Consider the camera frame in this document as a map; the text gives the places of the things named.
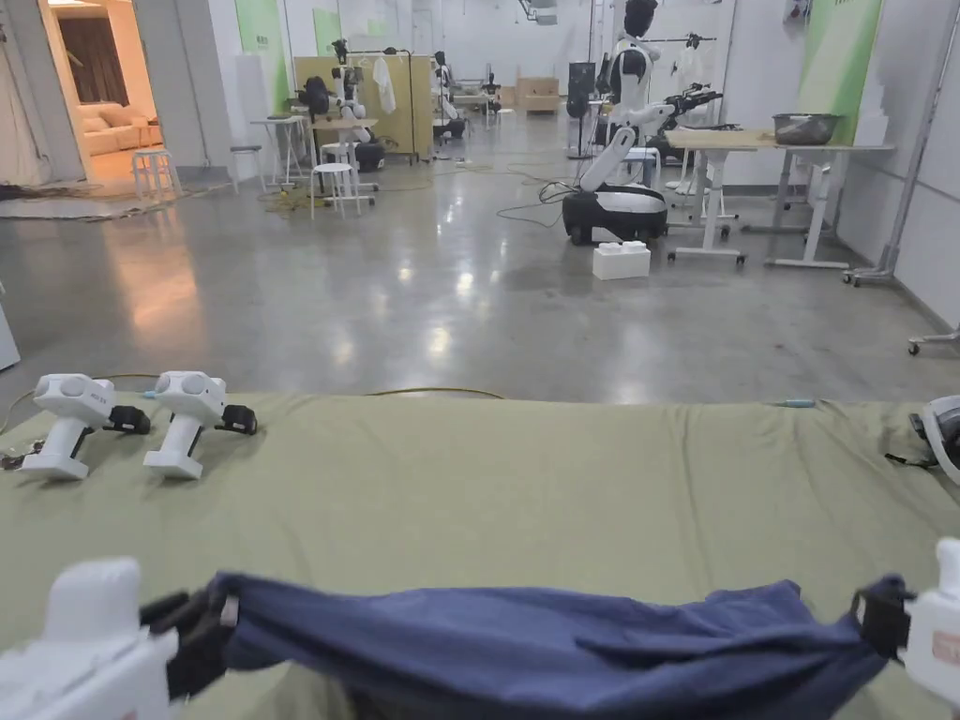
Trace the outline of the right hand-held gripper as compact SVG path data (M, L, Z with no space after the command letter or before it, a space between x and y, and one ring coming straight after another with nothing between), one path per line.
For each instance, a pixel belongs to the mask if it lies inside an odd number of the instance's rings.
M851 613L861 637L885 661L959 717L959 541L939 539L938 582L917 594L906 588L861 588Z

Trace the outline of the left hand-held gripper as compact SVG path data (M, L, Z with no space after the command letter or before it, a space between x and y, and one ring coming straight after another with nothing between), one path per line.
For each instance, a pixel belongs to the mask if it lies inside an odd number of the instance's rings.
M130 557L59 573L40 636L1 655L2 718L174 719L174 699L221 679L237 599L207 588L139 606L141 582Z

